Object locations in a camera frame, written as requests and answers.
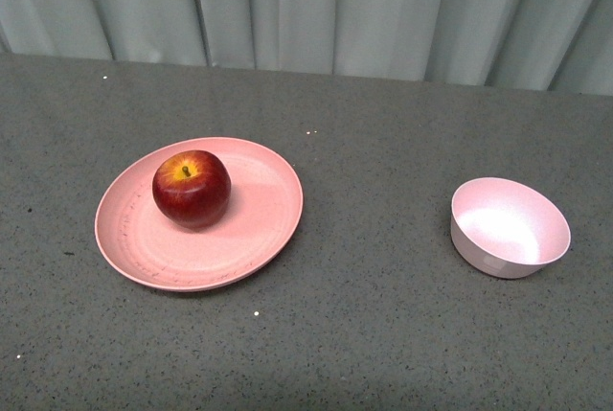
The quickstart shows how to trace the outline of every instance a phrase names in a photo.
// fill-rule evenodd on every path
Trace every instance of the curtain fold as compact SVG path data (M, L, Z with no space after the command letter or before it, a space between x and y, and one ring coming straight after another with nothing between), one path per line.
M0 52L613 95L613 0L0 0Z

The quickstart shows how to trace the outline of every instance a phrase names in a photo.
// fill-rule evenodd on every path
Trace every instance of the pink bowl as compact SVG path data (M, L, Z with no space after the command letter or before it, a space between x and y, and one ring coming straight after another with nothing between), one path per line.
M451 238L465 260L503 279L518 279L560 259L571 231L545 196L501 178L477 178L451 200Z

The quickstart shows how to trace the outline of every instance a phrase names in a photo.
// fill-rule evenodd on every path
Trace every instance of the bowl rim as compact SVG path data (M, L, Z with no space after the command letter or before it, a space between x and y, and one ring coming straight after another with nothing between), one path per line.
M565 245L563 247L563 250L554 255L552 258L550 258L549 260L543 260L543 261L539 261L538 263L523 263L519 260L514 260L514 259L509 259L509 258L503 258L502 256L499 256L498 254L488 250L487 247L482 246L480 243L477 243L475 240L473 240L464 230L464 228L460 225L460 222L458 221L458 217L456 216L456 198L457 196L461 193L462 190L464 190L467 185L469 184L473 184L476 182L480 182L480 181L486 181L486 180L496 180L496 181L502 181L505 183L510 183L513 184L515 186L518 186L522 189L531 191L533 194L541 197L542 199L544 199L551 207L553 207L553 209L555 210L556 214L558 215L558 217L561 219L561 224L563 224L564 229L565 229ZM536 189L531 188L530 186L527 186L523 183L520 183L518 181L514 181L512 179L508 179L508 178L501 178L498 176L483 176L483 177L479 177L479 178L473 178L473 179L469 179L468 181L464 182L463 184L461 184L456 191L453 193L453 196L451 197L451 215L453 216L453 220L456 222L457 226L458 226L458 230L466 237L467 240L470 240L475 246L477 246L479 249L483 250L484 252L488 253L488 255L492 256L493 258L496 258L498 260L504 261L505 263L513 263L513 264L517 264L517 265L524 265L524 266L528 266L528 267L542 267L546 264L549 263L553 263L557 260L559 260L562 256L564 256L566 254L566 252L568 251L568 249L570 248L571 245L571 239L572 239L572 235L571 235L571 229L570 226L568 224L568 221L566 220L566 217L564 216L564 214L559 210L559 208L555 205L554 202L552 202L549 198L547 198L545 195L543 195L542 193L540 193L539 191L537 191Z

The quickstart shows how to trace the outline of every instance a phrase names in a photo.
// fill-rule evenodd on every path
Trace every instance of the table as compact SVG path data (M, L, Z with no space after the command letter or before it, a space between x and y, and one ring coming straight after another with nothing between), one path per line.
M4 54L0 113L3 409L613 406L611 97ZM294 167L296 233L233 285L131 282L97 247L102 195L207 136ZM564 258L467 264L450 200L480 176L549 197Z

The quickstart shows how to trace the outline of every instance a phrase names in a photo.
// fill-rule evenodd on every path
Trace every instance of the apple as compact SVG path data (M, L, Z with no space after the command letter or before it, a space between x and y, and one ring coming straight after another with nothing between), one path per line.
M153 175L153 200L180 226L198 229L218 222L230 200L230 175L207 150L186 150L166 160Z

